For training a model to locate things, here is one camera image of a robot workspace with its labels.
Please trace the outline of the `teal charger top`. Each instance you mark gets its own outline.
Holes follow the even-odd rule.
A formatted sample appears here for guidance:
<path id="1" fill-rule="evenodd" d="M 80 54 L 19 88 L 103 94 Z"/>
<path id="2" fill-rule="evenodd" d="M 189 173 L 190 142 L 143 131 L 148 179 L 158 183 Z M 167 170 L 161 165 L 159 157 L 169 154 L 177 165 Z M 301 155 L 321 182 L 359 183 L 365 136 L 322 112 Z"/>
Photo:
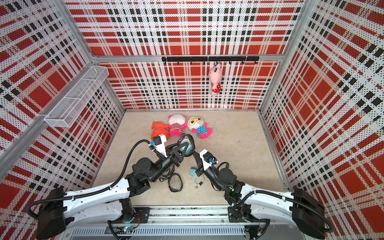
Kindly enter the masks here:
<path id="1" fill-rule="evenodd" d="M 182 153 L 185 154 L 185 157 L 189 157 L 193 154 L 194 151 L 194 146 L 191 142 L 189 141 L 184 141 L 182 143 L 183 147 L 181 148 Z"/>

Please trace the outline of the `teal charger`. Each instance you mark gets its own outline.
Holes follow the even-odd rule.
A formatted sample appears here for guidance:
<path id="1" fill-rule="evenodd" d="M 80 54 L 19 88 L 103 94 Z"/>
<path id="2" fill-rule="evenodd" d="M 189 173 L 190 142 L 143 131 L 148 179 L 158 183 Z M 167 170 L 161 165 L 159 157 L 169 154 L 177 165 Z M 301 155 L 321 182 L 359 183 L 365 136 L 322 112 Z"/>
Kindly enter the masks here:
<path id="1" fill-rule="evenodd" d="M 194 151 L 194 146 L 191 142 L 189 141 L 184 141 L 182 143 L 183 147 L 181 148 L 182 153 L 185 154 L 185 157 L 189 157 L 193 154 Z"/>
<path id="2" fill-rule="evenodd" d="M 196 174 L 196 170 L 197 170 L 197 168 L 191 167 L 190 168 L 190 176 L 194 176 Z"/>

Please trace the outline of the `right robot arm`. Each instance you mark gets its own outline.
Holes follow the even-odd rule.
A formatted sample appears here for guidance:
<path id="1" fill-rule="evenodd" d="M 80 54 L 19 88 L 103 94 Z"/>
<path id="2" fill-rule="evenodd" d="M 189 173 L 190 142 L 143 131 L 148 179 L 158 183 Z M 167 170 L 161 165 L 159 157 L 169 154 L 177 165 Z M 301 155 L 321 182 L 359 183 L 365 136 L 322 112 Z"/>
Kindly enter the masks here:
<path id="1" fill-rule="evenodd" d="M 254 220 L 278 220 L 293 224 L 305 235 L 323 240 L 335 230 L 325 216 L 325 207 L 302 189 L 293 192 L 269 191 L 241 182 L 229 168 L 229 163 L 218 164 L 217 158 L 207 150 L 193 152 L 198 176 L 208 178 L 232 209 L 240 210 L 240 218 Z"/>

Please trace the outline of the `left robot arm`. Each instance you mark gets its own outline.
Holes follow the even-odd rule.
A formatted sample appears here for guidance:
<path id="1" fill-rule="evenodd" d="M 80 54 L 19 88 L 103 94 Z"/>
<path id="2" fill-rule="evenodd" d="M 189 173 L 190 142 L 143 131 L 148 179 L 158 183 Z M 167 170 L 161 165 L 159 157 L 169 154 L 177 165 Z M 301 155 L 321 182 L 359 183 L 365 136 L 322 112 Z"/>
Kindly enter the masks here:
<path id="1" fill-rule="evenodd" d="M 135 146 L 141 143 L 148 144 L 158 156 L 157 162 L 141 158 L 127 176 L 124 175 L 127 166 L 124 166 L 113 183 L 70 192 L 56 188 L 45 199 L 29 204 L 26 212 L 38 222 L 36 238 L 53 238 L 80 222 L 115 221 L 126 214 L 135 217 L 134 211 L 128 210 L 132 206 L 130 198 L 149 190 L 151 183 L 157 182 L 171 168 L 179 167 L 195 150 L 192 140 L 182 138 L 165 147 L 164 154 L 148 140 L 138 141 Z"/>

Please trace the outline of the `teal charger bottom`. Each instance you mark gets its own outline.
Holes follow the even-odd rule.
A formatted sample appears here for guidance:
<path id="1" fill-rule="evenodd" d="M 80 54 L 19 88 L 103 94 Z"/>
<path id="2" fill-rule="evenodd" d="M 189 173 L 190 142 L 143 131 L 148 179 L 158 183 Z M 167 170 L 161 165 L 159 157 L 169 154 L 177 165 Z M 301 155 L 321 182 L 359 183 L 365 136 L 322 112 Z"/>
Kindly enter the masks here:
<path id="1" fill-rule="evenodd" d="M 197 168 L 191 167 L 190 168 L 190 176 L 194 176 L 196 174 L 196 170 L 197 170 Z"/>

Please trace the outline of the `pink striped plush doll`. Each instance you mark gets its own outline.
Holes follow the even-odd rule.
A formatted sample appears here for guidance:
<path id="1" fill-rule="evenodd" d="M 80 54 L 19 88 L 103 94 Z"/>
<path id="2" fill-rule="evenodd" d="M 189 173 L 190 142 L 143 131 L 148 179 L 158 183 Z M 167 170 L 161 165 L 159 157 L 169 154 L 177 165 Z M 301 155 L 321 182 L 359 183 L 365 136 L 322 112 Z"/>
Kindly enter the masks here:
<path id="1" fill-rule="evenodd" d="M 168 130 L 170 137 L 180 137 L 183 134 L 183 130 L 186 128 L 186 116 L 182 114 L 175 114 L 169 116 Z"/>

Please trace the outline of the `orange plush toy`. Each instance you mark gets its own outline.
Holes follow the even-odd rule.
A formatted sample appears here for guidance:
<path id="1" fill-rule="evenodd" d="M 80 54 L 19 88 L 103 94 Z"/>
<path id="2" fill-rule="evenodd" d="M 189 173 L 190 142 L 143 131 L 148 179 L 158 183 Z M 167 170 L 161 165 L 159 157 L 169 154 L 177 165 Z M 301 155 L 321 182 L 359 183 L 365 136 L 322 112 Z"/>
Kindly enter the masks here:
<path id="1" fill-rule="evenodd" d="M 152 134 L 151 134 L 151 141 L 154 140 L 154 137 L 165 135 L 166 139 L 168 140 L 170 135 L 168 131 L 169 125 L 164 125 L 162 122 L 153 122 L 152 124 Z"/>

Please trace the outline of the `pink hanging plush toy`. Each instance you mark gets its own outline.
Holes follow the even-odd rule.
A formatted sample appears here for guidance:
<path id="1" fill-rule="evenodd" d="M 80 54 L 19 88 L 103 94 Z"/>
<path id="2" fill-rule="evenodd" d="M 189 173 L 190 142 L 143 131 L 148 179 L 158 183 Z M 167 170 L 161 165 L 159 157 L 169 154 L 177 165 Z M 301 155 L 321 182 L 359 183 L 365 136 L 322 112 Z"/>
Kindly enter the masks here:
<path id="1" fill-rule="evenodd" d="M 209 71 L 209 80 L 211 82 L 211 95 L 215 96 L 221 92 L 221 81 L 223 78 L 222 65 L 216 64 Z"/>

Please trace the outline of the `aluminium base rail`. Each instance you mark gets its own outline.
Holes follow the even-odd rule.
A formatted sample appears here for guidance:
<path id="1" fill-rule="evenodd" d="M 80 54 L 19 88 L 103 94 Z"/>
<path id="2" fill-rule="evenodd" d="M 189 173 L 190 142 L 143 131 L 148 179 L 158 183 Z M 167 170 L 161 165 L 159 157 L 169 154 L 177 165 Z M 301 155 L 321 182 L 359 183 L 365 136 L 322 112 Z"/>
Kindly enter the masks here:
<path id="1" fill-rule="evenodd" d="M 230 222 L 227 206 L 148 206 L 144 222 L 81 224 L 67 229 L 60 240 L 308 240 L 297 227 L 278 220 Z"/>

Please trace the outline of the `black hook rail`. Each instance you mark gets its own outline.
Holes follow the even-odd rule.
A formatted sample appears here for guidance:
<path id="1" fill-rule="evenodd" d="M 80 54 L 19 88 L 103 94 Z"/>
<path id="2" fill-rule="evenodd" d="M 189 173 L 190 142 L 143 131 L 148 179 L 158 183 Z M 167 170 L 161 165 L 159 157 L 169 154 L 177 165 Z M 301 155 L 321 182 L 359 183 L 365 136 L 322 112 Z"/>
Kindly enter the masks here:
<path id="1" fill-rule="evenodd" d="M 202 56 L 202 57 L 162 57 L 163 63 L 174 62 L 258 62 L 259 56 Z"/>

